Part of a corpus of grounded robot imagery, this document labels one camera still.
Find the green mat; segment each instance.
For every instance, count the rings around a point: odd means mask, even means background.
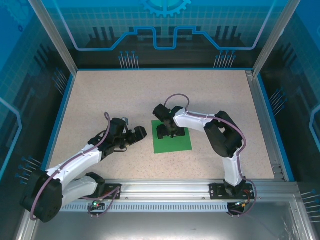
[[[188,128],[184,129],[185,136],[177,136],[174,138],[171,138],[169,136],[164,136],[163,139],[158,139],[157,127],[163,123],[159,120],[153,120],[151,123],[152,123],[153,149],[155,154],[192,150]]]

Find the beige work surface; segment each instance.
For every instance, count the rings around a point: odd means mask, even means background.
[[[156,118],[152,112],[176,93],[189,96],[190,111],[227,112],[247,139],[241,154],[244,175],[274,178],[246,73],[227,70],[79,71],[50,166],[70,158],[105,130],[107,111],[111,118],[127,117],[129,129],[145,127],[148,135],[86,172],[106,179],[223,179],[222,158],[205,133],[190,129],[192,150],[154,154],[151,121]],[[167,107],[184,107],[186,103],[177,96]]]

